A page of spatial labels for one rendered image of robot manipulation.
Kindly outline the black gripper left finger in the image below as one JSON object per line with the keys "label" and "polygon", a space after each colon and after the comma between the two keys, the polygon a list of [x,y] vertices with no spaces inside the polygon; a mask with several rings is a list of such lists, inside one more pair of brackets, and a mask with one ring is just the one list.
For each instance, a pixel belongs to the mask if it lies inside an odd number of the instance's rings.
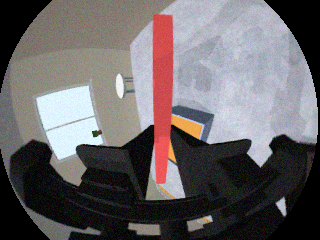
{"label": "black gripper left finger", "polygon": [[153,147],[155,147],[155,125],[133,137],[123,147],[80,144],[75,148],[85,168],[128,173],[139,200],[145,200]]}

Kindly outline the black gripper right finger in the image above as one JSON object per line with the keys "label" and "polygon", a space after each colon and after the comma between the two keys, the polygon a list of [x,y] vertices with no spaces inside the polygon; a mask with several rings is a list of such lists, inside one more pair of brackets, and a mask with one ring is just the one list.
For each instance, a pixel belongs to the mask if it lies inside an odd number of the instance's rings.
{"label": "black gripper right finger", "polygon": [[196,196],[196,188],[203,183],[217,159],[247,153],[252,147],[252,140],[247,139],[207,144],[175,125],[169,129],[169,141],[175,153],[185,197]]}

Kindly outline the red panel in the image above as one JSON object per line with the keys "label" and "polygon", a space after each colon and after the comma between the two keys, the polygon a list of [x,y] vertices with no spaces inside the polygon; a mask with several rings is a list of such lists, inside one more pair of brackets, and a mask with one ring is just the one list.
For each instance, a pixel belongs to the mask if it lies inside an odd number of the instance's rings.
{"label": "red panel", "polygon": [[167,181],[173,91],[173,15],[153,15],[153,111],[155,111],[156,184]]}

